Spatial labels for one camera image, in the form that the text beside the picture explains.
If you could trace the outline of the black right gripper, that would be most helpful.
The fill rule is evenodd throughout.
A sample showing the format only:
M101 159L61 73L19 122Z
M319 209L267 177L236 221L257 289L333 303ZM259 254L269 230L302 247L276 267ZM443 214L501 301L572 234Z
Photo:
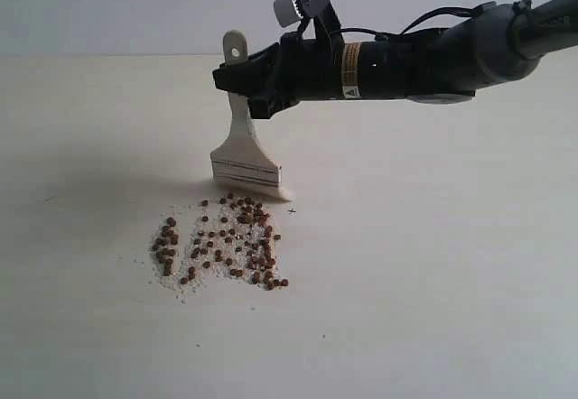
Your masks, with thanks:
M298 39L291 32L244 62L221 63L212 77L217 89L246 95L252 119L268 120L302 101L342 99L342 51L339 34Z

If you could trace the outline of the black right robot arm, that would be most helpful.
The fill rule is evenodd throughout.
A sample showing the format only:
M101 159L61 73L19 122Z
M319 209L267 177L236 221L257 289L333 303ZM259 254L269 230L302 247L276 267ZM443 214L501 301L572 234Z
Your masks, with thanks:
M276 0L284 35L244 61L221 64L215 86L245 97L255 119L303 101L457 104L527 77L546 54L577 43L577 0L448 6L438 14L460 22L426 29L413 22L399 33L346 42L331 0Z

